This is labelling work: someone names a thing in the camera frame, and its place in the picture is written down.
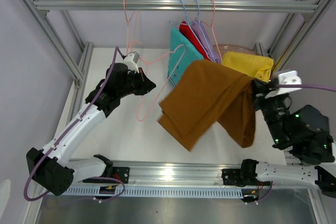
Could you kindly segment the yellow trousers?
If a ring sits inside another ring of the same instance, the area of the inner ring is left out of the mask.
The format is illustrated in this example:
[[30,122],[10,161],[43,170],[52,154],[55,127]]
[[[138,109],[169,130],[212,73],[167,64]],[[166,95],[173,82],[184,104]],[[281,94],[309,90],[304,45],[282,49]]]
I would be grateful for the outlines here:
[[229,51],[223,55],[222,65],[268,82],[272,74],[274,60],[269,57]]

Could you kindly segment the pink hanger of brown trousers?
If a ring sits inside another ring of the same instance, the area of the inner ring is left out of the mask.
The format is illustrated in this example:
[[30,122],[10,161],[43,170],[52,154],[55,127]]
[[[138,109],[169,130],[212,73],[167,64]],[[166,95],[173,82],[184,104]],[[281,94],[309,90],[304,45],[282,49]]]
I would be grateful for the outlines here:
[[166,94],[168,89],[167,66],[170,50],[143,48],[140,53],[140,66],[144,67],[146,76],[156,84],[156,88],[142,97],[137,111],[136,119],[139,122],[144,122],[152,111],[155,111],[160,96]]

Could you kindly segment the teal trousers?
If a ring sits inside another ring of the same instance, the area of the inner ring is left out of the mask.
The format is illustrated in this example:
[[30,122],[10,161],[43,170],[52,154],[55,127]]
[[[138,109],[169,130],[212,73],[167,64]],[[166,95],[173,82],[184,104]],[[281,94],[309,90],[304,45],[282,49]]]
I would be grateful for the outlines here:
[[167,78],[173,86],[180,81],[186,68],[196,60],[204,57],[192,43],[175,27],[170,32],[170,56],[167,66]]

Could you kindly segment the brown trousers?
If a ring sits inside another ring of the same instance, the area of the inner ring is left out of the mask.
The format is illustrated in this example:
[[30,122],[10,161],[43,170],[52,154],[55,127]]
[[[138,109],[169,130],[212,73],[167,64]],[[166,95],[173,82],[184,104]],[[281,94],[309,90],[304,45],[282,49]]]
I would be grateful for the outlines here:
[[256,131],[253,80],[214,62],[194,61],[160,102],[158,123],[188,151],[215,122],[240,147],[248,148]]

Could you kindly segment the pink hanger of yellow trousers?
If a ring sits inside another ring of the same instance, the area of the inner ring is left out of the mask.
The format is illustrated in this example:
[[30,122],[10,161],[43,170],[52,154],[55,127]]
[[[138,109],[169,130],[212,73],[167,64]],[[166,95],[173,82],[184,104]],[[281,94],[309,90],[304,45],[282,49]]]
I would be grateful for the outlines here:
[[[140,17],[140,14],[138,11],[133,11],[128,17],[127,15],[127,5],[126,5],[126,0],[123,0],[123,12],[124,12],[124,17],[125,17],[125,22],[126,22],[126,53],[128,54],[129,52],[132,52],[134,50],[135,45],[140,45],[142,46],[143,44],[137,40],[137,27],[138,27],[138,19]],[[131,35],[130,30],[131,30],[131,23],[134,22],[133,26],[133,33]]]

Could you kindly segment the blue hanger of teal trousers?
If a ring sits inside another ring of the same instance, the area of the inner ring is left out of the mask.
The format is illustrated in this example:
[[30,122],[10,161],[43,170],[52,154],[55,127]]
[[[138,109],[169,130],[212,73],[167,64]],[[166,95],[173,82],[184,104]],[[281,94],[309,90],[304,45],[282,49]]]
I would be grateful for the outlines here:
[[171,29],[170,41],[176,41],[178,38],[180,38],[183,35],[194,46],[198,45],[200,43],[200,41],[197,38],[197,36],[195,35],[193,29],[191,28],[191,24],[188,21],[187,12],[186,12],[184,2],[182,0],[179,0],[179,1],[183,6],[185,19],[180,23],[178,30],[176,28]]

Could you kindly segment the blue hanger of red trousers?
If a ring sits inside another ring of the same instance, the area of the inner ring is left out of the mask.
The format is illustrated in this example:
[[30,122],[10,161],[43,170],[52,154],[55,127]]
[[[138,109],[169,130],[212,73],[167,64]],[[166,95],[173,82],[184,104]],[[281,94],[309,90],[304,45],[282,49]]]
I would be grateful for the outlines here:
[[205,50],[207,51],[207,54],[209,56],[209,59],[214,62],[214,56],[213,56],[213,53],[212,53],[212,50],[210,49],[210,45],[208,43],[208,39],[207,39],[207,33],[206,31],[204,31],[204,26],[201,24],[201,21],[199,19],[199,14],[200,14],[200,5],[199,5],[199,2],[198,0],[195,0],[196,2],[196,5],[197,5],[197,18],[196,18],[196,23],[198,24],[198,27],[199,27],[199,34],[200,36],[202,37],[203,39],[203,42],[204,42],[204,45],[205,45]]

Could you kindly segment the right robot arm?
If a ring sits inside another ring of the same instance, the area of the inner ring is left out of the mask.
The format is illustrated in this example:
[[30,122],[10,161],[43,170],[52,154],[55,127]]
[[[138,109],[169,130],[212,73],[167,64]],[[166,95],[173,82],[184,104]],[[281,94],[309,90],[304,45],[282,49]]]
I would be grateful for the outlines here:
[[288,84],[278,81],[252,82],[254,107],[262,112],[274,141],[273,147],[284,150],[305,166],[270,165],[253,159],[242,161],[239,179],[244,184],[253,182],[289,183],[319,188],[323,195],[335,197],[335,143],[330,134],[329,119],[318,109],[305,105],[290,113],[285,104],[288,93],[271,96]]

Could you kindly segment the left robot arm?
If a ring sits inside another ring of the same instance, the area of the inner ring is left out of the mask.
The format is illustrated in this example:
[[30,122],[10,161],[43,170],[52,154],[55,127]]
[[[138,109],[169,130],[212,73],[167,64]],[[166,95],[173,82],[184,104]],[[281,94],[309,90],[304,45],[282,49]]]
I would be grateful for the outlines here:
[[110,181],[113,162],[108,158],[96,154],[81,161],[70,159],[87,135],[120,105],[122,98],[143,96],[155,87],[142,68],[130,69],[124,63],[113,63],[61,134],[41,149],[28,151],[29,179],[55,196],[62,195],[74,182]]

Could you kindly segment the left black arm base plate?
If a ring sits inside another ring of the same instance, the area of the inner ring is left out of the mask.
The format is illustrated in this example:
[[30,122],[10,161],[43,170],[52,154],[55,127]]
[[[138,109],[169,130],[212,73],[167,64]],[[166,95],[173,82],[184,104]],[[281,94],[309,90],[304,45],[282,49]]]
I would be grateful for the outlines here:
[[106,168],[102,177],[115,178],[127,184],[130,178],[130,168],[129,167],[109,167]]

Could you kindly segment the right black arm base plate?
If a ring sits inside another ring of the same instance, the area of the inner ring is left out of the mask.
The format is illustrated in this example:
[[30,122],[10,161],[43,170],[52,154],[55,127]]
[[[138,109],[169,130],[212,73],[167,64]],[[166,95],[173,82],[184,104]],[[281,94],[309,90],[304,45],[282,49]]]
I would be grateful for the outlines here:
[[222,180],[225,186],[237,186],[237,187],[246,187],[246,186],[257,186],[264,185],[270,186],[271,182],[261,182],[256,178],[256,175],[253,173],[246,173],[240,168],[224,168],[222,169]]

